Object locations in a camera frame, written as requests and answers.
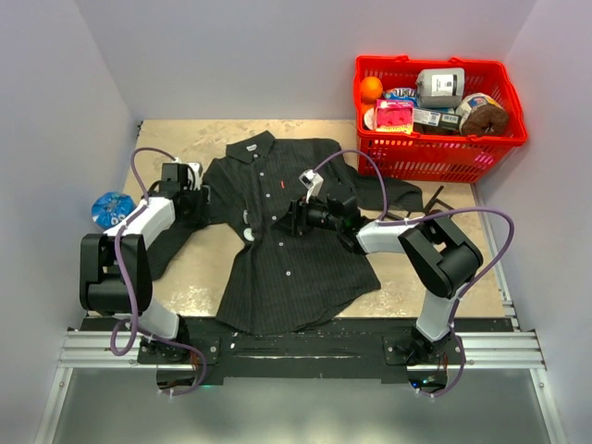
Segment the black pinstriped button shirt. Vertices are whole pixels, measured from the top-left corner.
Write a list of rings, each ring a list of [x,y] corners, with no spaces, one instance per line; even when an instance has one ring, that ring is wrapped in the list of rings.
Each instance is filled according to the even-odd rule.
[[[226,224],[244,246],[235,256],[216,320],[253,335],[295,331],[321,324],[356,298],[379,290],[363,255],[347,252],[331,231],[314,229],[300,237],[272,229],[290,202],[306,189],[299,176],[323,160],[324,187],[344,184],[365,210],[384,203],[411,212],[423,207],[419,187],[399,179],[362,176],[338,154],[330,139],[278,139],[264,131],[227,146],[204,173],[210,188],[212,225]],[[248,211],[249,223],[243,221]],[[251,228],[254,241],[244,239]]]

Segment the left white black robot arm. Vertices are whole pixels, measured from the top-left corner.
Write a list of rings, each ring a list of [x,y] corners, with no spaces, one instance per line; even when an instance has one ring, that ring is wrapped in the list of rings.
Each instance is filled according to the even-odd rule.
[[[127,354],[137,335],[156,340],[155,349],[171,363],[194,358],[182,317],[153,297],[153,281],[187,239],[209,222],[209,189],[201,163],[165,163],[161,178],[122,221],[80,243],[80,304],[87,311],[112,316],[129,330],[128,342],[109,348]]]

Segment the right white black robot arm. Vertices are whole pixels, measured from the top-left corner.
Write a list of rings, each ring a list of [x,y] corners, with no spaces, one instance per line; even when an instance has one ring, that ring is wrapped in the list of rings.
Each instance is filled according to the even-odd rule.
[[[392,346],[406,364],[431,364],[445,351],[460,291],[483,264],[482,253],[447,216],[400,226],[363,216],[354,192],[329,189],[325,200],[304,196],[290,203],[273,228],[301,237],[313,228],[337,233],[350,253],[404,253],[425,287],[421,314],[410,335]]]

